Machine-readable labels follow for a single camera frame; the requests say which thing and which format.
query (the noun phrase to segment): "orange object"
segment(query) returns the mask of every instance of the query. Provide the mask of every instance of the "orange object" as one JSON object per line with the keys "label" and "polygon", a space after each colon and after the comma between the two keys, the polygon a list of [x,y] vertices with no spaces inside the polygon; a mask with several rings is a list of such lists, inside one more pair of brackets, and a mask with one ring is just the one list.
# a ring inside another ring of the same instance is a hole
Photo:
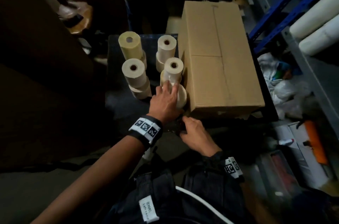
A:
{"label": "orange object", "polygon": [[308,137],[310,138],[310,143],[313,149],[314,156],[317,159],[317,162],[320,164],[328,165],[328,160],[325,154],[325,150],[320,142],[320,137],[318,135],[316,125],[313,121],[304,122]]}

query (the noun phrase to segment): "person's right hand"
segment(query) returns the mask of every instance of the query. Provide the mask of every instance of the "person's right hand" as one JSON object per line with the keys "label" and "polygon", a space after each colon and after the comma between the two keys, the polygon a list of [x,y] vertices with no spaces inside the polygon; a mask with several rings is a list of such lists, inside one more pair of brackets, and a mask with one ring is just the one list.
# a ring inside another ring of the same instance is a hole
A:
{"label": "person's right hand", "polygon": [[181,132],[180,137],[189,148],[208,157],[211,157],[216,152],[222,151],[220,147],[214,143],[212,137],[207,133],[200,120],[186,116],[182,117],[182,120],[185,123],[187,133]]}

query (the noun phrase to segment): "white cable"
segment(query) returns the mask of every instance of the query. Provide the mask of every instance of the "white cable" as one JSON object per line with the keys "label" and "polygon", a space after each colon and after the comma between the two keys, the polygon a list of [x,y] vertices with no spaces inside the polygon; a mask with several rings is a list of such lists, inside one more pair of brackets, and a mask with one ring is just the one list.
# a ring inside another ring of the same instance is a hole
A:
{"label": "white cable", "polygon": [[210,209],[216,216],[218,216],[220,219],[222,219],[224,222],[226,222],[227,224],[234,224],[233,222],[231,222],[228,218],[226,218],[225,216],[223,216],[220,212],[218,212],[212,205],[210,205],[208,202],[206,202],[204,199],[202,199],[201,197],[197,196],[196,194],[182,188],[179,186],[175,186],[176,190],[179,190],[180,192],[183,192],[191,197],[193,197],[194,199],[198,200],[199,202],[201,202],[203,205],[205,205],[208,209]]}

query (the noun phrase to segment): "white roll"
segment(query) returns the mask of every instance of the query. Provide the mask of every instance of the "white roll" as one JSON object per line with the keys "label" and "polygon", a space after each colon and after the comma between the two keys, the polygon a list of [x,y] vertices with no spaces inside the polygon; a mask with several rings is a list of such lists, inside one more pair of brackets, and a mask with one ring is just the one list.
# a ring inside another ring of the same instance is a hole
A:
{"label": "white roll", "polygon": [[339,0],[320,0],[290,27],[290,33],[303,39],[338,14]]}
{"label": "white roll", "polygon": [[164,78],[164,72],[165,70],[163,70],[161,73],[160,73],[160,85],[163,86],[163,84],[165,83],[166,79]]}
{"label": "white roll", "polygon": [[159,61],[164,63],[168,58],[174,57],[177,40],[170,35],[163,35],[158,39]]}
{"label": "white roll", "polygon": [[141,58],[141,61],[144,63],[145,65],[145,70],[147,70],[147,59],[146,59],[146,53],[145,51],[143,50],[142,51],[142,58]]}
{"label": "white roll", "polygon": [[[175,83],[170,83],[170,92],[172,92],[172,87],[174,86]],[[184,106],[186,105],[187,102],[187,92],[186,89],[179,84],[179,88],[178,88],[178,100],[177,100],[177,109],[180,110],[182,108],[184,108]]]}
{"label": "white roll", "polygon": [[169,80],[171,83],[180,82],[183,69],[184,64],[179,58],[167,59],[164,67],[164,80]]}
{"label": "white roll", "polygon": [[315,55],[339,41],[339,15],[299,43],[306,55]]}
{"label": "white roll", "polygon": [[152,96],[152,92],[150,90],[150,81],[148,77],[146,77],[146,83],[142,87],[134,88],[129,85],[129,89],[131,90],[133,96],[139,100]]}
{"label": "white roll", "polygon": [[142,58],[140,36],[133,31],[126,31],[119,36],[119,45],[126,60]]}
{"label": "white roll", "polygon": [[146,83],[145,65],[141,60],[135,58],[126,60],[122,65],[122,73],[131,87],[139,88]]}
{"label": "white roll", "polygon": [[158,71],[158,72],[162,72],[162,71],[164,70],[165,63],[162,63],[162,62],[159,60],[159,52],[157,52],[157,53],[155,54],[155,58],[156,58],[155,66],[157,67],[157,71]]}

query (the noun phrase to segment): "forearm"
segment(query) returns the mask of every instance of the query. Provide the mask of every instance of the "forearm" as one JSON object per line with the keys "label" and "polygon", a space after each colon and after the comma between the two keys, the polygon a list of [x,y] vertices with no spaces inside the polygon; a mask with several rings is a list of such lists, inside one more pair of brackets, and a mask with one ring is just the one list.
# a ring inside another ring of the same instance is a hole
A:
{"label": "forearm", "polygon": [[136,138],[124,137],[66,188],[32,224],[61,222],[126,168],[135,167],[144,150]]}

